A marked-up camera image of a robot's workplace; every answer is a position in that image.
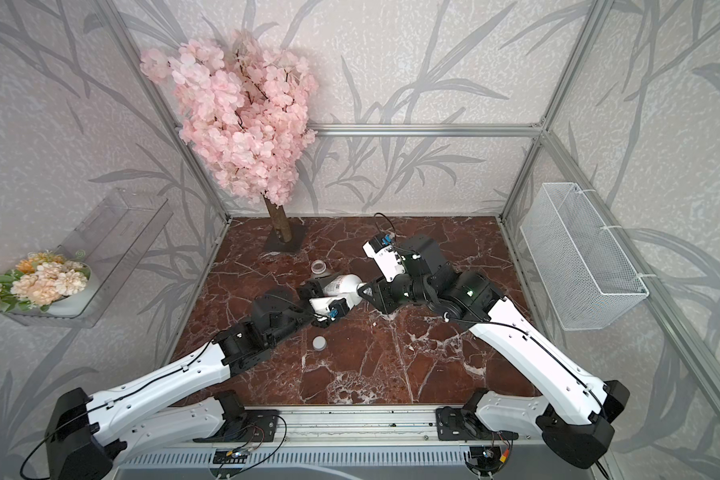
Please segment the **white labelled plastic bottle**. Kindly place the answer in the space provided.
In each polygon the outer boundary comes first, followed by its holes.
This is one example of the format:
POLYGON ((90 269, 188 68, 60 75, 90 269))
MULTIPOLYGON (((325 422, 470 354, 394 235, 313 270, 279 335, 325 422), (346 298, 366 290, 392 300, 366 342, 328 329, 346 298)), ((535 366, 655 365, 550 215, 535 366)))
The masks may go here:
POLYGON ((358 289, 363 284, 364 282, 357 275, 337 275, 323 287, 323 296, 344 298, 352 309, 362 301, 358 289))

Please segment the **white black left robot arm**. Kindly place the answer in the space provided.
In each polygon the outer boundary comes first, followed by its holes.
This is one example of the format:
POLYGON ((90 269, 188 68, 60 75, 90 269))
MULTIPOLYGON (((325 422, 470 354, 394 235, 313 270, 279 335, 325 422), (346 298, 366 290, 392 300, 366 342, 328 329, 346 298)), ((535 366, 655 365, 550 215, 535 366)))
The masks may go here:
POLYGON ((269 359, 279 343, 309 324, 332 325, 360 303, 359 288, 358 277, 336 275, 306 282, 297 298, 271 289, 252 302, 245 319, 179 360, 108 390, 65 393, 45 433, 50 478, 101 479, 144 441, 217 434, 234 421, 230 401, 184 410, 174 403, 269 359))

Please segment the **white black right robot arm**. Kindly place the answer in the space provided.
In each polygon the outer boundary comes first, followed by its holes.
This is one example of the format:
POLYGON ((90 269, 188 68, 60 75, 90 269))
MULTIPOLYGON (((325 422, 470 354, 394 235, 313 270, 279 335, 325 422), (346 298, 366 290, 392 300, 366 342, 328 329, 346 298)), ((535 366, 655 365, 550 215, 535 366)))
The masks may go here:
POLYGON ((441 408, 446 436, 511 441, 541 439, 570 465, 588 469, 608 451, 613 421, 624 411, 629 390, 603 381, 563 354, 478 271, 459 272, 426 235, 396 244, 379 233, 363 251, 381 275, 359 295, 383 314, 422 305, 500 353, 538 390, 536 397, 478 389, 459 410, 441 408))

